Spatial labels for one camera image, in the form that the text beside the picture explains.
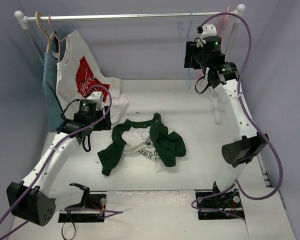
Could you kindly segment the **light blue wire hanger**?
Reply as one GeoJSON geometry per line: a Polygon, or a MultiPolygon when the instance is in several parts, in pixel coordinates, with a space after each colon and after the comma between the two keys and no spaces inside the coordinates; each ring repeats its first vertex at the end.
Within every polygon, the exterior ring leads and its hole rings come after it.
{"type": "MultiPolygon", "coordinates": [[[[182,23],[179,21],[178,22],[178,36],[179,36],[179,44],[180,44],[180,50],[182,53],[182,56],[185,58],[186,56],[186,47],[185,44],[190,38],[190,31],[191,27],[193,24],[193,12],[190,11],[190,23],[188,26],[188,29],[185,30],[182,23]]],[[[184,75],[185,75],[185,80],[186,80],[186,87],[188,90],[191,89],[191,74],[190,74],[190,69],[189,68],[184,68],[184,75]]]]}

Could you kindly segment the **green and white raglan t-shirt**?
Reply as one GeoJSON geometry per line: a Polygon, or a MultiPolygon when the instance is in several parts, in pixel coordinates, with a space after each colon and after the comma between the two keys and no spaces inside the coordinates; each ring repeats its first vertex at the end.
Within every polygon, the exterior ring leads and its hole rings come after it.
{"type": "Polygon", "coordinates": [[[150,120],[127,119],[118,124],[112,129],[111,139],[112,143],[97,153],[104,176],[111,174],[123,154],[139,153],[151,161],[161,161],[165,167],[171,168],[176,165],[176,158],[182,158],[187,153],[183,138],[165,126],[157,112],[150,120]]]}

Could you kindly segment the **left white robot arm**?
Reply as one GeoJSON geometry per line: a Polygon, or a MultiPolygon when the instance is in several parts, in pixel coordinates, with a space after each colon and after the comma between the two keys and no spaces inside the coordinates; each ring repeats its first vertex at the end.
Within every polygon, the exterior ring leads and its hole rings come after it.
{"type": "Polygon", "coordinates": [[[54,213],[66,208],[86,209],[90,189],[72,182],[57,193],[52,185],[68,158],[94,131],[111,129],[111,106],[100,101],[80,99],[72,119],[63,117],[53,142],[34,169],[19,183],[12,182],[6,193],[11,214],[38,226],[45,226],[54,213]]]}

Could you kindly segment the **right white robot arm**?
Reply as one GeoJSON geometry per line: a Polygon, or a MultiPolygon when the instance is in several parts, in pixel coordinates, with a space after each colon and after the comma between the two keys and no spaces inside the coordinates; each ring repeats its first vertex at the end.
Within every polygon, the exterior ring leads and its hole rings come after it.
{"type": "Polygon", "coordinates": [[[221,154],[227,163],[215,181],[217,190],[211,193],[211,200],[217,206],[229,201],[230,188],[240,178],[243,169],[266,146],[266,141],[249,121],[249,111],[239,86],[239,72],[233,62],[225,60],[221,52],[222,38],[206,36],[187,41],[184,67],[201,69],[221,101],[232,130],[232,142],[221,147],[221,154]]]}

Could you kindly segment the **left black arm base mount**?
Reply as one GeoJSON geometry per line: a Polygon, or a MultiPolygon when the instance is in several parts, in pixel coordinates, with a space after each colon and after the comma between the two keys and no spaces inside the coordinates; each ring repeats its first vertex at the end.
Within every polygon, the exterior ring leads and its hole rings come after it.
{"type": "Polygon", "coordinates": [[[103,223],[107,204],[105,192],[91,192],[90,188],[80,183],[70,183],[70,187],[80,189],[82,196],[79,202],[67,206],[68,208],[80,208],[80,210],[61,210],[58,215],[58,223],[103,223]]]}

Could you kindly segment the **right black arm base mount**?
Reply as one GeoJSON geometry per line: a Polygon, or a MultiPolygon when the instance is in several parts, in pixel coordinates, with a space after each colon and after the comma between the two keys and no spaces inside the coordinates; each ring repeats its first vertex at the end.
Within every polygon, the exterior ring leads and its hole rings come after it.
{"type": "Polygon", "coordinates": [[[199,220],[245,220],[239,190],[231,185],[221,191],[214,182],[211,190],[196,191],[191,207],[197,210],[199,220]]]}

